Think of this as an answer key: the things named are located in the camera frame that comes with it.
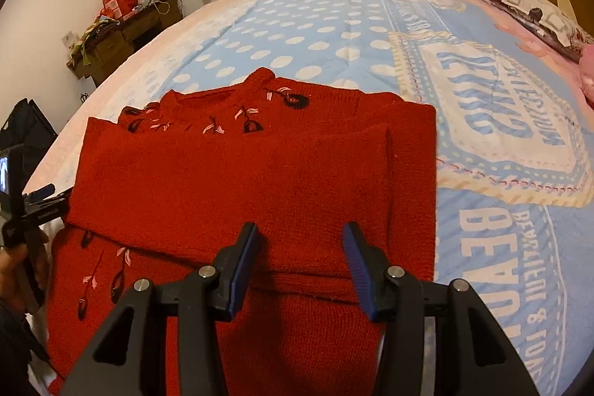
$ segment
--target red sweater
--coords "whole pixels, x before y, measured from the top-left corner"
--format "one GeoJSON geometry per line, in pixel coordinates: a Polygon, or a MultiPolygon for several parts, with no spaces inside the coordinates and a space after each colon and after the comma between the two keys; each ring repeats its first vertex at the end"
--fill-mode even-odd
{"type": "MultiPolygon", "coordinates": [[[[102,237],[81,249],[70,228],[54,244],[56,368],[68,373],[111,310],[121,246],[132,248],[126,286],[162,283],[210,262],[253,221],[265,244],[248,300],[218,326],[231,395],[370,392],[379,328],[354,304],[342,226],[359,221],[392,262],[433,278],[435,110],[260,69],[238,86],[125,108],[118,124],[89,120],[68,216],[102,237]],[[80,322],[81,281],[102,251],[80,322]]],[[[173,347],[167,358],[176,394],[173,347]]]]}

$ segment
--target pillow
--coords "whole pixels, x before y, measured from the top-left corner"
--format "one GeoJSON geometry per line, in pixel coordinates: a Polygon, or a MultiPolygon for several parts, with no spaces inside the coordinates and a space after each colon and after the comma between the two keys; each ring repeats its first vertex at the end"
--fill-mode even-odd
{"type": "Polygon", "coordinates": [[[547,0],[487,0],[566,58],[578,63],[584,45],[594,44],[574,20],[547,0]]]}

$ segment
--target bed sheet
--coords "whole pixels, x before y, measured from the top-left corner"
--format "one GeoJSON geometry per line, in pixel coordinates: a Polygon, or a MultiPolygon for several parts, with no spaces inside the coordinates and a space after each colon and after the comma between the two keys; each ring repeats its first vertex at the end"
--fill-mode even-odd
{"type": "Polygon", "coordinates": [[[115,121],[124,105],[240,83],[260,66],[431,103],[435,280],[470,281],[540,393],[561,394],[594,347],[594,112],[577,66],[482,0],[234,0],[199,13],[89,98],[29,187],[72,185],[89,115],[115,121]]]}

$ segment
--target white polka dot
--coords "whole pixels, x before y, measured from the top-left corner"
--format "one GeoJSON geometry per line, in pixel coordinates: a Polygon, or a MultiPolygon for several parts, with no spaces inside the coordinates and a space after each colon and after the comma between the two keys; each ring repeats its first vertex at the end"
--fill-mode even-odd
{"type": "Polygon", "coordinates": [[[392,47],[392,45],[388,42],[388,41],[381,41],[380,39],[376,39],[375,41],[371,41],[371,44],[369,44],[372,48],[375,49],[390,49],[392,47]]]}
{"type": "Polygon", "coordinates": [[[271,68],[284,68],[292,62],[293,56],[278,56],[270,63],[271,68]]]}
{"type": "Polygon", "coordinates": [[[360,32],[343,32],[340,37],[343,39],[356,39],[361,36],[360,32]]]}
{"type": "Polygon", "coordinates": [[[254,54],[252,54],[249,58],[250,59],[262,59],[263,57],[268,56],[268,54],[270,54],[270,51],[256,51],[254,54]]]}
{"type": "Polygon", "coordinates": [[[328,44],[327,42],[324,42],[324,41],[320,41],[320,42],[314,42],[314,44],[310,44],[310,46],[308,47],[308,50],[321,51],[324,49],[328,49],[329,47],[330,47],[330,44],[328,44]]]}
{"type": "Polygon", "coordinates": [[[225,76],[228,76],[231,73],[233,73],[233,71],[235,71],[235,68],[233,66],[219,69],[219,72],[217,73],[217,78],[224,78],[225,76]]]}
{"type": "Polygon", "coordinates": [[[396,68],[388,65],[373,65],[371,66],[371,72],[381,76],[396,76],[396,68]]]}
{"type": "Polygon", "coordinates": [[[322,72],[320,66],[306,66],[295,73],[297,79],[311,79],[322,72]]]}
{"type": "Polygon", "coordinates": [[[354,61],[359,58],[359,50],[356,48],[346,47],[336,51],[336,56],[346,59],[347,61],[354,61]]]}
{"type": "Polygon", "coordinates": [[[299,42],[304,41],[305,38],[302,38],[301,36],[297,36],[296,38],[290,38],[287,39],[286,41],[284,41],[285,44],[299,44],[299,42]]]}
{"type": "Polygon", "coordinates": [[[359,89],[359,85],[355,83],[351,79],[340,78],[334,81],[331,86],[335,88],[344,88],[344,89],[359,89]]]}
{"type": "Polygon", "coordinates": [[[248,79],[249,75],[241,76],[239,78],[234,79],[229,83],[229,86],[238,85],[239,83],[243,83],[246,79],[248,79]]]}
{"type": "Polygon", "coordinates": [[[182,93],[183,94],[189,94],[189,93],[195,93],[196,91],[198,91],[198,88],[200,87],[200,85],[198,83],[192,83],[191,85],[189,85],[188,87],[186,87],[182,93]]]}
{"type": "Polygon", "coordinates": [[[185,83],[186,81],[189,81],[190,75],[177,75],[175,78],[173,78],[173,82],[174,83],[185,83]]]}
{"type": "Polygon", "coordinates": [[[222,63],[222,61],[220,59],[215,59],[214,61],[211,61],[209,64],[207,64],[204,67],[206,69],[212,69],[212,68],[216,68],[220,63],[222,63]]]}

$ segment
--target metal screw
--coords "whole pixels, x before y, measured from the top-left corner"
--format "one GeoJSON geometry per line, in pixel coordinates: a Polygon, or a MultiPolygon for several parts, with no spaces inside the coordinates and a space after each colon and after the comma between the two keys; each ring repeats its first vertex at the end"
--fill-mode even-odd
{"type": "Polygon", "coordinates": [[[134,283],[134,289],[136,289],[138,292],[145,291],[149,287],[150,287],[150,282],[148,279],[138,279],[134,283]]]}
{"type": "Polygon", "coordinates": [[[198,275],[207,279],[217,273],[217,270],[212,265],[205,265],[198,270],[198,275]]]}
{"type": "Polygon", "coordinates": [[[393,265],[392,267],[388,267],[388,275],[390,277],[394,277],[399,279],[403,277],[405,274],[405,270],[400,265],[393,265]]]}
{"type": "Polygon", "coordinates": [[[470,285],[468,285],[468,282],[466,282],[464,279],[456,279],[454,281],[454,288],[458,292],[466,292],[468,289],[470,289],[470,285]]]}

